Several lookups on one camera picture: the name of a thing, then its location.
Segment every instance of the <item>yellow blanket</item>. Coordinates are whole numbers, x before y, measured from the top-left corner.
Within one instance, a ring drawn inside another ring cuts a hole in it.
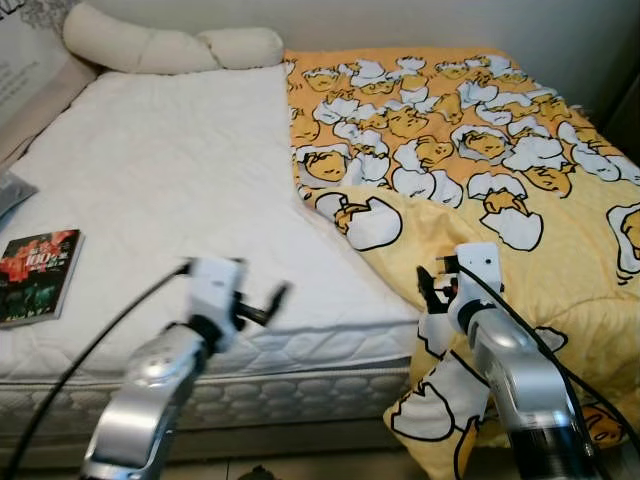
[[[419,308],[418,265],[436,277],[455,245],[497,243],[507,301],[640,425],[640,169],[500,51],[290,51],[286,67],[306,205]],[[474,443],[506,445],[446,323],[421,321],[413,389],[385,414],[433,479],[460,478]],[[622,441],[581,401],[596,442]]]

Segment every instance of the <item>book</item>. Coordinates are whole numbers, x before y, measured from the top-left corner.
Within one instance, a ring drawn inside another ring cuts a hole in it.
[[[11,240],[0,259],[0,328],[60,317],[84,236],[62,230]]]

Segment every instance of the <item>bolster pillow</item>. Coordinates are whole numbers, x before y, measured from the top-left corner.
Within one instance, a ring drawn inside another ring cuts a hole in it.
[[[76,55],[128,73],[178,74],[280,63],[282,40],[268,28],[211,30],[193,37],[117,20],[86,3],[67,16],[63,39]]]

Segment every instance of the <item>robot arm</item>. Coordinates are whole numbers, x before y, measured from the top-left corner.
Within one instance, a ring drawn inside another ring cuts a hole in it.
[[[583,447],[575,412],[562,375],[539,351],[531,335],[494,303],[465,267],[502,290],[498,248],[492,243],[462,244],[445,257],[445,273],[456,273],[447,313],[451,325],[467,335],[474,363],[487,380],[524,479],[600,478]],[[435,292],[421,282],[427,303]]]
[[[265,325],[282,302],[286,285],[267,311],[241,303],[244,273],[239,261],[193,261],[188,322],[169,325],[133,354],[122,387],[98,421],[81,479],[160,477],[176,420],[207,359],[231,346],[245,320]]]

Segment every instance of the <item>quilted mattress top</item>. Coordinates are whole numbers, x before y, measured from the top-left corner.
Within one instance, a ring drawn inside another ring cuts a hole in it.
[[[297,199],[282,66],[178,76],[108,73],[12,171],[40,192],[0,232],[86,235],[58,320],[0,331],[0,381],[46,382],[142,290],[187,256],[243,257],[247,302],[293,291],[209,373],[357,366],[409,355],[418,313]],[[121,375],[130,353],[184,319],[175,280],[125,320],[80,378]]]

